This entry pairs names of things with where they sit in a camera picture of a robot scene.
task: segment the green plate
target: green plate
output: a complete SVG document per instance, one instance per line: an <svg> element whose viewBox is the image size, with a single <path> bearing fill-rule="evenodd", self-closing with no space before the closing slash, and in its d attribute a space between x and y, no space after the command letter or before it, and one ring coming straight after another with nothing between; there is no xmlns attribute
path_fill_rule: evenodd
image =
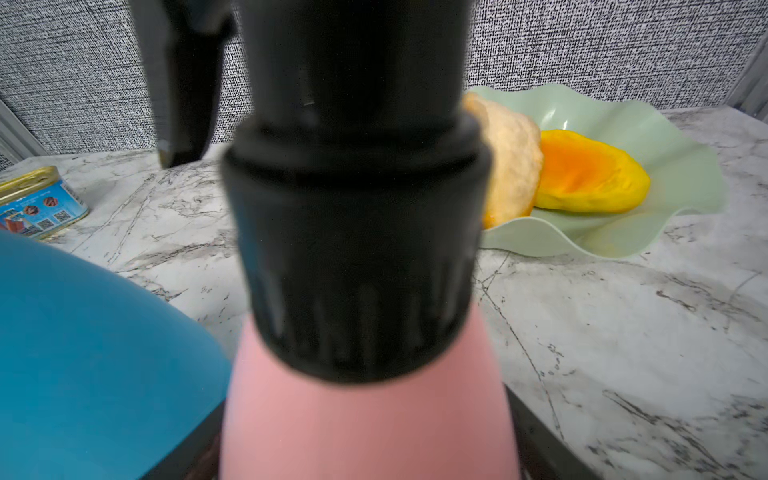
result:
<svg viewBox="0 0 768 480"><path fill-rule="evenodd" d="M717 155L686 137L659 111L641 101L594 100L559 84L526 91L474 87L475 93L531 117L542 130L561 128L618 147L651 179L645 201L625 214L571 214L535 208L485 230L481 248L548 257L582 252L623 258L645 250L678 214L714 214L726 204Z"/></svg>

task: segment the blue cushion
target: blue cushion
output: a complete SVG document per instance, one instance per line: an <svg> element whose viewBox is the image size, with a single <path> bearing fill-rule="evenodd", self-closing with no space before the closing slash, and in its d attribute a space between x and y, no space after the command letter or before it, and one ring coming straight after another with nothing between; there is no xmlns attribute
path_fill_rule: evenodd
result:
<svg viewBox="0 0 768 480"><path fill-rule="evenodd" d="M130 281L0 231L0 478L135 480L224 399L230 364Z"/></svg>

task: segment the product label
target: product label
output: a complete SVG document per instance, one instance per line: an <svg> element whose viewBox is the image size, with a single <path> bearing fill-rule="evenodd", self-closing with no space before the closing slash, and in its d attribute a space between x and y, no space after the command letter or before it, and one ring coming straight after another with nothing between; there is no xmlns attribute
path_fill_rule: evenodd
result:
<svg viewBox="0 0 768 480"><path fill-rule="evenodd" d="M0 230L37 237L72 223L88 212L77 194L63 180L50 187L0 206Z"/></svg>

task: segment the pink bottle body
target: pink bottle body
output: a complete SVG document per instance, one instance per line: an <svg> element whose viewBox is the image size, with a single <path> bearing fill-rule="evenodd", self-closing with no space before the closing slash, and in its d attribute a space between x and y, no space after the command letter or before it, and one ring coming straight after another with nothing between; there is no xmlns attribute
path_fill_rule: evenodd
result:
<svg viewBox="0 0 768 480"><path fill-rule="evenodd" d="M297 372L246 319L224 417L220 480L517 480L501 375L473 305L440 357L386 382Z"/></svg>

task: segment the gold lid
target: gold lid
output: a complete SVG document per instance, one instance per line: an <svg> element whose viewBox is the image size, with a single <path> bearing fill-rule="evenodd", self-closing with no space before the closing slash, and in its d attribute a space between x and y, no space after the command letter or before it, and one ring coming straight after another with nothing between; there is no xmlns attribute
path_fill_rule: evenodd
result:
<svg viewBox="0 0 768 480"><path fill-rule="evenodd" d="M43 167L0 184L0 205L50 187L61 179L56 167Z"/></svg>

